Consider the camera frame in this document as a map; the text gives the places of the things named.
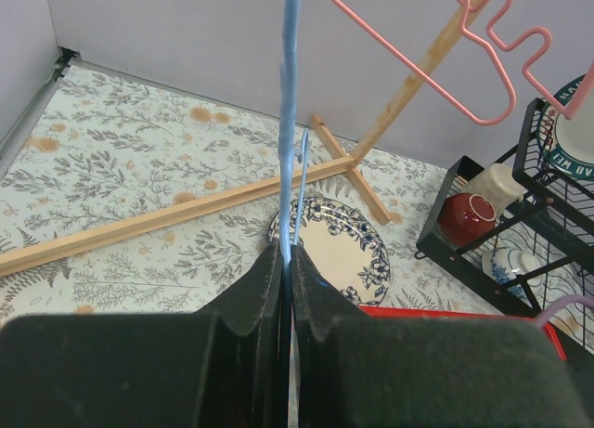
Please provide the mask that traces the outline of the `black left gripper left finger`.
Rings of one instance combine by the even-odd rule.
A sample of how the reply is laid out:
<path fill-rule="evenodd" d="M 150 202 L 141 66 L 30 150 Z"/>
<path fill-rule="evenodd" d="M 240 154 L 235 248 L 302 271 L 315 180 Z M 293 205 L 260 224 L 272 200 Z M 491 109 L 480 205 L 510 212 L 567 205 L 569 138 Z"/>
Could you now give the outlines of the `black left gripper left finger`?
<path fill-rule="evenodd" d="M 1 331 L 5 427 L 280 427 L 282 256 L 193 313 L 30 315 Z"/>

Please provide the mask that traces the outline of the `thick pink plastic hanger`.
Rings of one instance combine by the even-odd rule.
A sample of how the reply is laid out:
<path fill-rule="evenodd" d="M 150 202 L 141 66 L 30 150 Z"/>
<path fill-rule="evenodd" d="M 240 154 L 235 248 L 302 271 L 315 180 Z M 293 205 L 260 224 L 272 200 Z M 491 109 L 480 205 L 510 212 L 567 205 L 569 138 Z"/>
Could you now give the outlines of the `thick pink plastic hanger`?
<path fill-rule="evenodd" d="M 588 71 L 586 72 L 581 84 L 574 91 L 572 99 L 565 105 L 564 112 L 562 115 L 568 121 L 573 120 L 578 110 L 589 95 L 590 90 L 594 84 L 594 62 L 591 63 Z"/>

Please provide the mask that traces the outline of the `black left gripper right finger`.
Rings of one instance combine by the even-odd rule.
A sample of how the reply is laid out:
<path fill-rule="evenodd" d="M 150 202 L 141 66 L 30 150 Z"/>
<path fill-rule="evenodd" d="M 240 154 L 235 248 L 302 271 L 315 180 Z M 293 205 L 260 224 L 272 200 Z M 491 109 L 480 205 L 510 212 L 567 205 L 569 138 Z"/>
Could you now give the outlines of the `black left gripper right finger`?
<path fill-rule="evenodd" d="M 522 318 L 376 318 L 291 250 L 302 427 L 584 427 L 545 332 Z"/>

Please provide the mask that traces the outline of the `blue wire hanger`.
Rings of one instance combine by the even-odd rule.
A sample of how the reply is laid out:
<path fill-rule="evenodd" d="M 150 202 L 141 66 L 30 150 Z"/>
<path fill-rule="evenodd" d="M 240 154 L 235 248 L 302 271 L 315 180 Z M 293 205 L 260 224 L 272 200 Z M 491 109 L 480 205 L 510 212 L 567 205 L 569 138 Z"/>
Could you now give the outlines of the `blue wire hanger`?
<path fill-rule="evenodd" d="M 302 0 L 285 0 L 282 28 L 283 60 L 280 66 L 281 108 L 278 135 L 280 162 L 279 245 L 283 266 L 291 261 L 290 214 L 297 111 L 297 37 Z"/>

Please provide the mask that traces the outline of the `thin pink wire hanger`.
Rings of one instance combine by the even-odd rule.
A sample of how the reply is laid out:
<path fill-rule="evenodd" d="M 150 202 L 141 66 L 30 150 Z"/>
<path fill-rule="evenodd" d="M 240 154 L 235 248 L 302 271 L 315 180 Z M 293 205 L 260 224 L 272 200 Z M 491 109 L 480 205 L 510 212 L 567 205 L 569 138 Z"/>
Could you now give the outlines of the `thin pink wire hanger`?
<path fill-rule="evenodd" d="M 457 10 L 455 0 L 342 0 L 406 57 L 419 61 Z M 550 0 L 514 0 L 497 23 L 507 43 L 531 26 L 552 26 Z M 331 123 L 367 127 L 407 77 L 407 67 L 330 0 L 307 0 L 313 22 L 305 37 L 318 40 L 307 74 L 320 82 L 313 109 Z M 495 118 L 508 96 L 486 53 L 460 39 L 433 79 L 476 116 Z"/>

